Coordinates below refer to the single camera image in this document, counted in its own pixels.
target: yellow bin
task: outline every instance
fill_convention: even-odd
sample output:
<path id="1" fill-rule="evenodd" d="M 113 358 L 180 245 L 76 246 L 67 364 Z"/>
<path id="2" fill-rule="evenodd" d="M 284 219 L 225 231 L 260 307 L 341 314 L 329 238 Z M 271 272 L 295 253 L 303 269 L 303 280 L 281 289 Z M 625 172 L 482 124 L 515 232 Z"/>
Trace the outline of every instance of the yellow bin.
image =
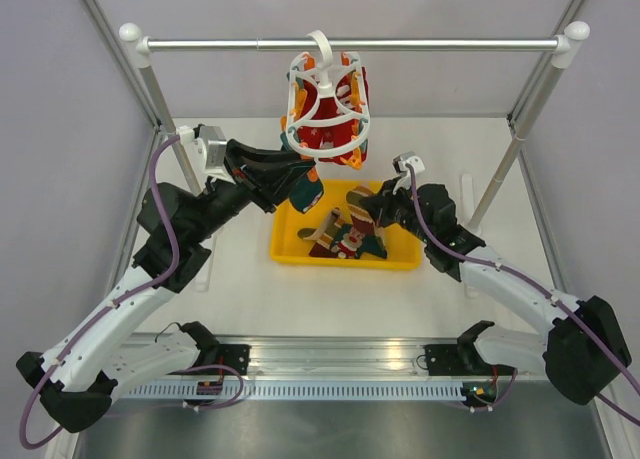
<path id="1" fill-rule="evenodd" d="M 374 192 L 382 186 L 381 182 L 362 181 L 322 181 L 324 196 L 306 214 L 296 211 L 289 201 L 278 207 L 271 234 L 271 259 L 282 264 L 303 264 L 308 266 L 364 267 L 371 269 L 391 269 L 408 271 L 418 267 L 422 261 L 423 244 L 398 225 L 384 230 L 387 259 L 371 254 L 363 254 L 360 259 L 339 259 L 329 257 L 311 257 L 309 251 L 315 241 L 306 241 L 298 237 L 303 228 L 317 228 L 327 217 L 331 209 L 340 207 L 343 218 L 351 222 L 347 207 L 347 193 L 363 184 Z"/>

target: white tabletop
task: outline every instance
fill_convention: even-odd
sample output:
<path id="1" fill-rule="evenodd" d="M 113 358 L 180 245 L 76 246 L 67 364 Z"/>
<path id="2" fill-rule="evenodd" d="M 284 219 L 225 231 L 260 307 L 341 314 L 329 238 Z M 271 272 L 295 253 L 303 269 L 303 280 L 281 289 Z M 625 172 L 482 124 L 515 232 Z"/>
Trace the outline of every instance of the white tabletop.
<path id="1" fill-rule="evenodd" d="M 277 118 L 175 122 L 218 125 L 227 138 L 256 147 L 280 148 Z M 385 180 L 394 175 L 392 158 L 414 151 L 426 167 L 419 182 L 445 184 L 459 204 L 460 176 L 473 176 L 477 201 L 509 141 L 504 119 L 378 117 L 372 119 L 369 157 L 360 171 L 332 164 L 321 164 L 318 171 L 321 178 Z M 170 151 L 161 158 L 158 180 L 186 189 Z M 209 290 L 196 292 L 193 284 L 188 285 L 151 315 L 138 332 L 160 331 L 171 321 L 194 320 L 214 334 L 238 335 L 457 337 L 481 319 L 529 330 L 490 298 L 467 297 L 463 285 L 437 272 L 426 258 L 410 272 L 275 263 L 269 258 L 272 224 L 271 215 L 248 206 L 218 238 Z M 135 250 L 146 237 L 144 231 L 139 233 Z M 510 262 L 551 284 L 517 163 L 482 223 L 482 237 Z"/>

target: white wall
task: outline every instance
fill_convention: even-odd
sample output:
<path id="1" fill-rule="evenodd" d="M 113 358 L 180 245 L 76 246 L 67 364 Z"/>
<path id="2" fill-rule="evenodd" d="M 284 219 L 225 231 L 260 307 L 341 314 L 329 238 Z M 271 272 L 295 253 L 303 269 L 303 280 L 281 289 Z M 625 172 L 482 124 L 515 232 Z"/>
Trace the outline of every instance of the white wall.
<path id="1" fill-rule="evenodd" d="M 569 0 L 100 0 L 117 28 L 156 38 L 546 37 Z M 280 116 L 293 53 L 154 56 L 178 117 Z M 377 115 L 510 110 L 535 53 L 363 53 Z"/>
<path id="2" fill-rule="evenodd" d="M 591 0 L 582 19 L 591 38 L 526 155 L 569 287 L 613 305 L 640 376 L 640 9 L 637 0 Z M 627 397 L 640 415 L 640 399 Z"/>
<path id="3" fill-rule="evenodd" d="M 77 0 L 0 0 L 0 22 L 0 456 L 17 459 L 44 450 L 18 442 L 15 361 L 103 296 L 151 129 Z M 29 436 L 50 428 L 35 414 Z"/>

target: purple cable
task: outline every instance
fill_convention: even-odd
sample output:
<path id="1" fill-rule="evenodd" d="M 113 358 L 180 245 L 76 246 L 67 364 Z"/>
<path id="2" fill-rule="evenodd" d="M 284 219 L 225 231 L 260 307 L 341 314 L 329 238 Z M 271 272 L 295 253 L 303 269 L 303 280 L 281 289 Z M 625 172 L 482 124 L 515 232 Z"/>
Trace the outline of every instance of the purple cable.
<path id="1" fill-rule="evenodd" d="M 240 375 L 240 373 L 238 371 L 236 371 L 235 369 L 233 369 L 232 367 L 225 366 L 224 364 L 211 364 L 209 366 L 190 367 L 189 369 L 185 369 L 184 371 L 175 371 L 175 374 L 186 374 L 186 373 L 189 373 L 189 372 L 206 371 L 206 370 L 209 370 L 209 369 L 217 369 L 217 370 L 227 371 L 227 372 L 230 372 L 231 374 L 233 374 L 234 376 L 236 376 L 238 378 L 238 381 L 240 381 L 240 387 L 238 388 L 238 392 L 236 392 L 235 395 L 231 399 L 228 399 L 228 400 L 226 400 L 224 402 L 221 402 L 220 404 L 210 404 L 210 405 L 202 405 L 202 406 L 192 406 L 190 404 L 186 404 L 185 402 L 170 403 L 170 404 L 158 404 L 158 405 L 155 405 L 155 406 L 145 407 L 143 409 L 137 409 L 135 411 L 121 412 L 121 413 L 117 413 L 117 414 L 105 414 L 104 417 L 108 418 L 108 419 L 114 419 L 114 418 L 118 418 L 118 417 L 132 416 L 132 415 L 138 414 L 140 412 L 148 412 L 148 411 L 155 411 L 156 409 L 169 409 L 169 408 L 175 408 L 175 407 L 180 407 L 180 408 L 184 408 L 184 409 L 192 409 L 192 410 L 195 410 L 196 407 L 198 407 L 198 409 L 197 409 L 198 411 L 212 411 L 214 409 L 222 409 L 223 407 L 233 406 L 235 403 L 238 402 L 238 398 L 242 395 L 242 392 L 244 391 L 244 379 L 242 379 L 242 376 Z"/>
<path id="2" fill-rule="evenodd" d="M 496 399 L 496 401 L 491 404 L 490 406 L 479 406 L 479 407 L 474 407 L 473 408 L 473 412 L 487 412 L 489 411 L 489 408 L 491 408 L 491 410 L 495 409 L 496 406 L 499 406 L 509 395 L 509 393 L 511 392 L 511 389 L 513 387 L 513 385 L 516 382 L 516 377 L 518 376 L 518 370 L 514 369 L 513 373 L 511 374 L 511 380 L 509 381 L 509 384 L 507 385 L 507 388 L 504 390 L 504 392 L 500 395 L 500 397 L 498 397 L 498 399 Z M 452 403 L 452 402 L 445 402 L 443 403 L 447 406 L 451 406 L 451 407 L 455 407 L 456 409 L 464 409 L 465 411 L 468 411 L 470 408 L 467 406 L 463 406 L 461 404 L 458 403 Z"/>
<path id="3" fill-rule="evenodd" d="M 453 251 L 453 250 L 449 249 L 442 242 L 440 242 L 437 237 L 435 237 L 433 235 L 433 233 L 429 230 L 429 227 L 425 223 L 424 217 L 422 217 L 422 211 L 420 210 L 420 202 L 418 200 L 418 187 L 417 187 L 417 184 L 416 184 L 416 173 L 415 173 L 415 171 L 413 169 L 413 166 L 411 166 L 411 164 L 407 164 L 407 168 L 409 169 L 409 174 L 411 174 L 411 194 L 413 195 L 413 206 L 414 206 L 414 208 L 416 210 L 416 216 L 418 217 L 418 222 L 420 223 L 420 226 L 422 227 L 424 233 L 427 235 L 429 240 L 431 242 L 433 242 L 436 245 L 436 247 L 438 247 L 438 249 L 446 252 L 450 256 L 452 256 L 452 257 L 454 257 L 454 258 L 456 258 L 456 259 L 458 259 L 460 261 L 467 261 L 467 262 L 470 262 L 472 264 L 480 264 L 482 266 L 487 266 L 487 267 L 491 267 L 491 268 L 497 268 L 496 263 L 494 263 L 493 261 L 487 261 L 487 260 L 483 260 L 483 259 L 476 259 L 475 257 L 465 256 L 464 254 L 459 254 L 456 251 Z M 553 294 L 551 293 L 551 291 L 549 291 L 542 284 L 539 284 L 534 279 L 531 279 L 526 274 L 523 274 L 522 272 L 520 272 L 520 271 L 518 271 L 516 269 L 513 269 L 512 267 L 509 267 L 509 266 L 500 266 L 499 270 L 508 272 L 512 276 L 517 277 L 518 279 L 524 281 L 525 283 L 527 283 L 528 285 L 530 285 L 531 287 L 536 289 L 538 292 L 540 292 L 546 299 L 552 300 Z M 633 389 L 638 393 L 638 396 L 640 396 L 640 383 L 638 383 L 638 380 L 635 377 L 633 377 L 631 372 L 629 372 L 629 370 L 624 366 L 624 364 L 622 364 L 622 362 L 620 362 L 620 360 L 615 356 L 615 354 L 609 350 L 607 345 L 604 342 L 602 342 L 602 340 L 596 335 L 596 333 L 593 332 L 591 330 L 591 328 L 589 326 L 587 326 L 584 323 L 584 321 L 582 321 L 582 319 L 580 319 L 561 300 L 557 300 L 553 304 L 555 304 L 573 322 L 575 322 L 578 325 L 578 327 L 580 329 L 582 329 L 582 331 L 587 336 L 589 336 L 589 338 L 596 344 L 596 346 L 598 346 L 598 348 L 604 353 L 604 355 L 607 357 L 607 359 L 609 359 L 611 361 L 611 363 L 614 366 L 616 366 L 616 368 L 620 371 L 620 373 L 627 379 L 627 381 L 629 381 L 629 384 L 631 384 Z M 604 396 L 601 396 L 600 394 L 598 394 L 597 397 L 600 398 L 608 406 L 611 406 L 611 404 L 613 404 L 611 401 L 606 399 Z M 614 410 L 616 412 L 619 412 L 626 419 L 629 419 L 635 425 L 640 426 L 640 419 L 633 417 L 631 414 L 623 411 L 622 409 L 620 409 L 617 406 L 614 408 Z"/>
<path id="4" fill-rule="evenodd" d="M 162 198 L 160 197 L 158 182 L 156 181 L 156 169 L 158 166 L 158 159 L 160 158 L 160 155 L 162 154 L 162 152 L 164 152 L 169 146 L 175 144 L 179 140 L 180 140 L 179 136 L 173 136 L 172 138 L 165 141 L 162 145 L 160 145 L 160 147 L 158 147 L 158 149 L 154 151 L 153 155 L 151 156 L 151 161 L 149 163 L 149 184 L 151 187 L 151 194 L 153 195 L 153 199 L 156 202 L 156 207 L 158 208 L 158 213 L 160 214 L 160 219 L 162 220 L 162 224 L 164 225 L 167 231 L 167 236 L 169 236 L 169 243 L 171 244 L 171 253 L 172 253 L 171 265 L 165 272 L 160 274 L 155 279 L 147 282 L 146 284 L 142 284 L 130 291 L 127 291 L 118 299 L 114 300 L 113 302 L 115 305 L 119 305 L 120 303 L 129 299 L 131 296 L 134 296 L 139 292 L 144 291 L 145 289 L 148 289 L 149 287 L 153 287 L 156 284 L 163 282 L 171 274 L 173 274 L 173 272 L 178 267 L 178 263 L 180 261 L 178 239 L 176 238 L 176 234 L 173 230 L 173 227 L 171 227 L 171 221 L 169 220 L 169 215 L 167 214 L 167 211 L 164 208 L 164 204 L 162 203 Z M 104 309 L 101 309 L 100 311 L 98 311 L 95 314 L 95 316 L 89 319 L 87 323 L 78 330 L 78 332 L 69 340 L 67 345 L 62 349 L 62 351 L 60 351 L 60 354 L 58 354 L 58 356 L 56 357 L 58 364 L 61 364 L 63 362 L 64 358 L 67 357 L 67 355 L 71 352 L 71 349 L 73 348 L 73 346 L 76 345 L 76 343 L 80 340 L 80 338 L 84 336 L 84 334 L 89 329 L 91 329 L 95 324 L 97 324 L 100 321 L 100 319 L 102 319 L 102 317 L 104 317 L 104 315 L 111 310 L 112 310 L 111 307 L 105 306 Z M 44 387 L 44 385 L 47 383 L 47 381 L 53 375 L 53 373 L 57 368 L 58 368 L 58 365 L 53 364 L 51 367 L 49 367 L 49 369 L 47 369 L 47 371 L 42 376 L 42 379 L 40 379 L 36 387 L 33 388 L 33 391 L 31 392 L 31 395 L 27 400 L 27 404 L 25 405 L 24 410 L 22 411 L 22 416 L 20 417 L 19 435 L 20 435 L 20 444 L 22 444 L 22 447 L 24 447 L 25 449 L 38 449 L 39 447 L 44 446 L 49 441 L 51 441 L 51 439 L 56 437 L 62 430 L 62 426 L 59 426 L 51 434 L 45 437 L 43 440 L 36 443 L 29 442 L 29 440 L 27 439 L 27 422 L 29 421 L 29 414 L 31 414 L 31 409 L 33 408 L 33 405 L 38 399 L 38 395 L 42 391 L 42 388 Z"/>

